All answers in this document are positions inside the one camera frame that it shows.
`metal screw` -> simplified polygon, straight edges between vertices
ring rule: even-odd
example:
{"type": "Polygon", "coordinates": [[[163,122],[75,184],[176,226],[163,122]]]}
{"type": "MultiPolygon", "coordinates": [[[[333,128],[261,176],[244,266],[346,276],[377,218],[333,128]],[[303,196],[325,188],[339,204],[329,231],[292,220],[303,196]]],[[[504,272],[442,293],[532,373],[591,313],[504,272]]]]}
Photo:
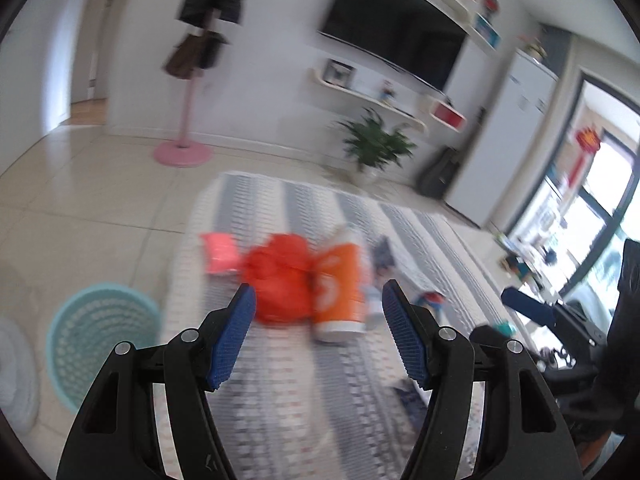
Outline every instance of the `metal screw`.
{"type": "Polygon", "coordinates": [[[185,343],[191,343],[193,341],[196,341],[197,338],[198,338],[198,331],[194,328],[185,330],[184,332],[182,332],[182,334],[180,334],[180,339],[182,339],[185,343]]]}
{"type": "Polygon", "coordinates": [[[126,341],[123,341],[122,343],[118,343],[115,348],[115,352],[118,355],[124,355],[128,353],[129,350],[131,350],[131,345],[126,341]]]}
{"type": "Polygon", "coordinates": [[[519,354],[520,352],[522,352],[522,343],[520,341],[512,339],[507,343],[507,350],[509,350],[509,352],[513,352],[514,354],[519,354]]]}
{"type": "Polygon", "coordinates": [[[438,330],[438,335],[446,341],[453,341],[456,338],[456,331],[445,326],[438,330]]]}

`pink round base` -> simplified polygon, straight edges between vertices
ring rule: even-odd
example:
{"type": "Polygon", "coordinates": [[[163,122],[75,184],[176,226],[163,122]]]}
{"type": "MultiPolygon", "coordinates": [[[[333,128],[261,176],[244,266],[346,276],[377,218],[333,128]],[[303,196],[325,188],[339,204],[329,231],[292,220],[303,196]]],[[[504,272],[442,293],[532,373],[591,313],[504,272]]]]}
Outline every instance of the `pink round base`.
{"type": "Polygon", "coordinates": [[[165,166],[193,168],[211,158],[211,148],[199,142],[188,141],[187,148],[181,148],[177,140],[163,142],[154,150],[154,159],[165,166]]]}

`wooden floor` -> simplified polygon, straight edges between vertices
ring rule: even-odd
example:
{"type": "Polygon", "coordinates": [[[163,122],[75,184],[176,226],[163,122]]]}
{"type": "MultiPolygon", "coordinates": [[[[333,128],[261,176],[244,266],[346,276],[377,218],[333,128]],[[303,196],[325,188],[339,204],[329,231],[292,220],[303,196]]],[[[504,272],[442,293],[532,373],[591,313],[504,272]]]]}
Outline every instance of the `wooden floor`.
{"type": "Polygon", "coordinates": [[[71,118],[62,124],[106,124],[107,99],[81,101],[71,105],[71,118]]]}

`doorway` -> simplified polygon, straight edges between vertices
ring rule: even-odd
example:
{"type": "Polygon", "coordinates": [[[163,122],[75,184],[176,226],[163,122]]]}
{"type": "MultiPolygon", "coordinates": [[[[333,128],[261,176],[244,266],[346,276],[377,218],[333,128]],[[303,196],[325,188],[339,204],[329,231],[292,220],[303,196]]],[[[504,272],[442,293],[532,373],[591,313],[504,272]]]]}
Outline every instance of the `doorway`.
{"type": "Polygon", "coordinates": [[[78,33],[66,124],[104,124],[111,59],[127,0],[87,0],[78,33]]]}
{"type": "Polygon", "coordinates": [[[564,136],[510,238],[540,255],[536,270],[561,297],[588,284],[608,311],[622,244],[640,238],[640,107],[592,76],[578,88],[564,136]]]}

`teal laundry basket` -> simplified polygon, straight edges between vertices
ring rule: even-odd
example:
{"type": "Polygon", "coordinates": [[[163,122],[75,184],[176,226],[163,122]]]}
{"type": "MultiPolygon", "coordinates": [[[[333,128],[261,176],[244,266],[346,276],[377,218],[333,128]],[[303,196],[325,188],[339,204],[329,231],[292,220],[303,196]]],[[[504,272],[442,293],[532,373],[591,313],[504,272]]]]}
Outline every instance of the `teal laundry basket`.
{"type": "Polygon", "coordinates": [[[158,306],[140,292],[116,283],[78,292],[47,334],[47,368],[60,401],[76,413],[113,347],[120,341],[153,346],[159,328],[158,306]]]}

